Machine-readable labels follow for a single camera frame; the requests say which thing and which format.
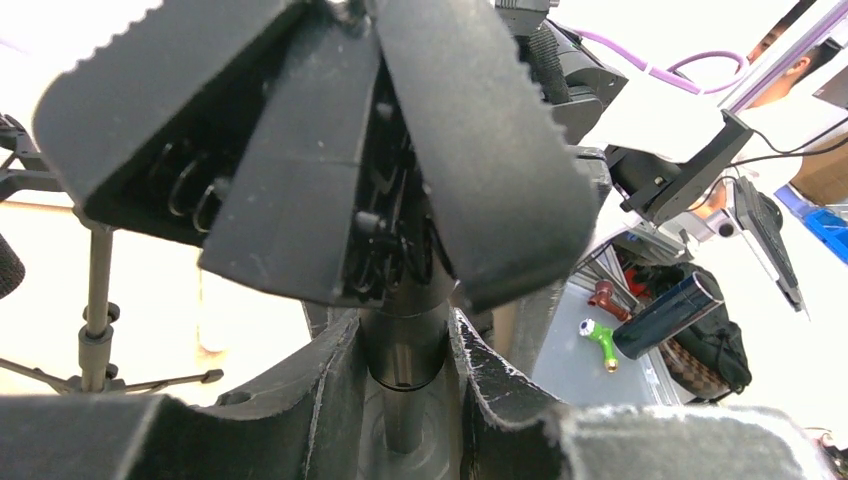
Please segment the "black round-base mic stand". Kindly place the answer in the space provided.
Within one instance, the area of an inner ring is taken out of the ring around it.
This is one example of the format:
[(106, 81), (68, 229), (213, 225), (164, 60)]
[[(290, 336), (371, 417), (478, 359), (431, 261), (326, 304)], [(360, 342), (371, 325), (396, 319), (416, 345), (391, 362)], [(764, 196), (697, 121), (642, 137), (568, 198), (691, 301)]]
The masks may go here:
[(454, 286), (485, 311), (553, 284), (599, 211), (485, 1), (166, 1), (58, 75), (32, 126), (89, 219), (369, 311), (361, 368), (401, 390), (441, 368)]

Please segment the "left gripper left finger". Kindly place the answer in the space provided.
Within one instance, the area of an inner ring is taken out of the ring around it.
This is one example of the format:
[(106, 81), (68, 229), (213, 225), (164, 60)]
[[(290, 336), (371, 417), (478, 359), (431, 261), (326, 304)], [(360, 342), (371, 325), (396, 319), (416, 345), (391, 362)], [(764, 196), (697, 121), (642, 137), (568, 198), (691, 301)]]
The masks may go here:
[(361, 431), (353, 314), (209, 407), (165, 395), (1, 401), (5, 479), (352, 479)]

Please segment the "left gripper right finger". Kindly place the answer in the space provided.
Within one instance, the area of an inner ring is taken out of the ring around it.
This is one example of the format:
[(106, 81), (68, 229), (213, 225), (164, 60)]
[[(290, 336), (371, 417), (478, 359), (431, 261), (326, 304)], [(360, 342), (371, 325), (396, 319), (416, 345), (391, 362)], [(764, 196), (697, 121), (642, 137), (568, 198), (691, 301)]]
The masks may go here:
[(825, 456), (770, 409), (580, 408), (514, 369), (460, 310), (463, 479), (830, 479)]

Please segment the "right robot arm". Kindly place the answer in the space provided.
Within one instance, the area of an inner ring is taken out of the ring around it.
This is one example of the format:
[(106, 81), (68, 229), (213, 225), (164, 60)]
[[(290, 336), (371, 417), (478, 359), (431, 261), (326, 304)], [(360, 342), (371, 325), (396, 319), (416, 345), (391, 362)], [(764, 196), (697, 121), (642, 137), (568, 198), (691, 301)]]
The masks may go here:
[(548, 1), (496, 1), (511, 33), (539, 33), (553, 44), (545, 54), (545, 95), (569, 143), (605, 145), (602, 160), (612, 191), (603, 200), (585, 252), (593, 253), (641, 222), (661, 225), (697, 209), (724, 168), (753, 133), (736, 115), (712, 111), (700, 97), (643, 73), (631, 80), (582, 45), (590, 33), (549, 20)]

